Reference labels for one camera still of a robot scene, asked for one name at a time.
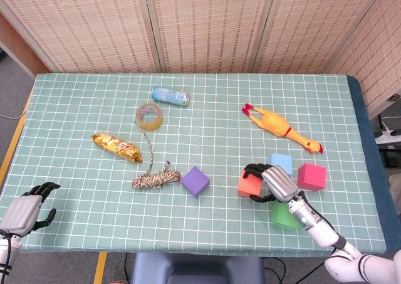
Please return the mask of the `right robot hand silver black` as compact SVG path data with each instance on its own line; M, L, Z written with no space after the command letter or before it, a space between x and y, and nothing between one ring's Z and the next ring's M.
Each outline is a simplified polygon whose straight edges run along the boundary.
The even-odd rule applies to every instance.
M287 203L298 193L297 185L281 166L262 163L248 164L244 168L242 178L247 179L250 175L265 182L270 192L263 197L251 194L249 198L255 202L264 203L277 200L281 203Z

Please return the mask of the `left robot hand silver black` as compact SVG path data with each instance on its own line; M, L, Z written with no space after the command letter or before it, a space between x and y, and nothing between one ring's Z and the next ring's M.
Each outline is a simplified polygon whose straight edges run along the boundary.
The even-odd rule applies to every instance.
M54 182L45 182L13 199L1 220L1 231L23 238L32 231L49 226L55 218L56 208L51 209L42 221L38 220L38 215L46 198L60 187Z

